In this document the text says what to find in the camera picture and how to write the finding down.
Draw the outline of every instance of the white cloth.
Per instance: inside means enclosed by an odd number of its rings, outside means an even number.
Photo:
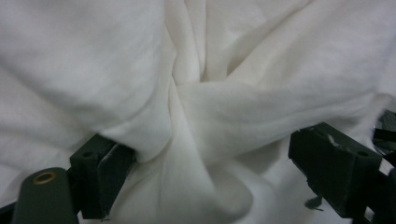
[[[396,109],[394,11],[392,0],[4,0],[0,203],[21,179],[10,172],[66,168],[100,133],[139,161],[111,223],[308,223],[288,136],[327,121],[371,146],[377,117]]]

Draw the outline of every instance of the crumpled fabric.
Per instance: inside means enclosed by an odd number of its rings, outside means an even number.
[[[309,223],[290,134],[326,121],[372,147],[396,111],[391,0],[1,5],[2,204],[99,133],[138,160],[109,223]]]

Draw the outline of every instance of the white sheet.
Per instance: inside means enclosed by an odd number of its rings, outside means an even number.
[[[327,121],[371,146],[375,120],[396,108],[394,11],[391,0],[3,1],[0,204],[21,179],[6,169],[66,168],[100,133],[140,162],[111,223],[308,223],[313,195],[288,136]]]

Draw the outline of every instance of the white fabric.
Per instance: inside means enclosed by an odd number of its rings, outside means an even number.
[[[100,133],[139,161],[110,223],[309,223],[288,136],[327,121],[371,146],[377,117],[396,109],[394,11],[392,0],[2,1],[0,204],[21,181],[10,172],[66,168]]]

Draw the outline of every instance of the round hole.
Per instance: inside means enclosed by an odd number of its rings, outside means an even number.
[[[369,156],[369,154],[367,154],[366,152],[363,152],[363,151],[359,151],[358,155],[363,156],[363,157],[368,157]]]
[[[33,183],[36,185],[42,185],[42,184],[47,184],[53,179],[55,179],[56,173],[55,172],[44,172],[40,175],[37,175],[35,179],[33,180]]]
[[[82,154],[82,157],[90,157],[91,155],[91,152],[84,152],[84,154]]]

